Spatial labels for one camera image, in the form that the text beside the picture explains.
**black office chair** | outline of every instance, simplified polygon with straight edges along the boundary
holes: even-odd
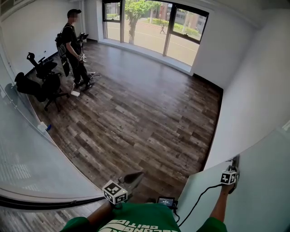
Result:
[[[57,74],[50,75],[42,85],[39,85],[37,82],[24,76],[23,72],[20,72],[17,74],[15,82],[18,92],[33,95],[39,102],[44,102],[48,99],[48,103],[44,107],[45,111],[48,111],[47,107],[51,102],[54,102],[59,112],[60,110],[56,99],[62,96],[67,96],[67,98],[70,97],[68,93],[60,93],[62,90],[60,89],[60,79]]]
[[[49,75],[54,74],[53,69],[57,66],[57,63],[52,62],[52,60],[44,61],[45,57],[36,63],[35,55],[33,53],[28,53],[26,57],[35,67],[36,76],[42,80],[46,79]]]

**hand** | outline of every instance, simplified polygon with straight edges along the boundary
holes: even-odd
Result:
[[[229,191],[231,191],[234,187],[235,187],[235,184],[230,184],[230,185],[225,184],[222,186],[221,193],[228,194]]]

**tree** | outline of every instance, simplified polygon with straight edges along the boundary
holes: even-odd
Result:
[[[150,9],[154,9],[161,3],[156,1],[146,0],[126,0],[125,2],[125,14],[128,15],[129,20],[129,43],[134,44],[135,29],[138,19]]]
[[[152,21],[153,21],[153,11],[154,11],[154,9],[152,8],[151,12],[150,12],[150,22],[149,23],[152,23]]]
[[[181,10],[181,9],[180,9],[179,11],[185,13],[185,20],[184,20],[183,28],[182,28],[182,31],[181,31],[182,33],[185,33],[186,28],[187,28],[187,23],[188,23],[188,21],[189,21],[190,16],[192,16],[193,13],[190,12],[190,11],[187,11],[187,10]]]

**man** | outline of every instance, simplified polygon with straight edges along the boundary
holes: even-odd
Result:
[[[227,196],[234,185],[224,185],[217,203],[206,222],[197,232],[227,232],[223,223]],[[70,220],[63,232],[180,232],[172,211],[161,204],[123,203],[113,209],[109,202],[103,204],[88,218]]]
[[[166,34],[165,31],[164,31],[164,26],[165,25],[163,23],[161,23],[161,31],[160,31],[160,34],[161,34],[161,32],[163,32],[164,34]]]
[[[76,88],[82,84],[86,84],[86,88],[90,88],[92,84],[90,83],[90,78],[87,76],[87,70],[83,61],[80,60],[81,44],[77,39],[76,31],[74,29],[74,24],[78,19],[78,14],[80,13],[81,10],[77,9],[72,9],[68,12],[68,23],[63,28],[62,40],[67,49],[66,56],[72,66]]]

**street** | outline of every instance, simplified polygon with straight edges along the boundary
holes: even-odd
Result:
[[[108,38],[120,40],[120,24],[107,23]],[[163,53],[166,34],[160,33],[161,26],[150,24],[146,19],[140,19],[135,29],[134,45]],[[129,42],[129,25],[125,20],[124,42]],[[199,44],[171,35],[167,56],[192,66]]]

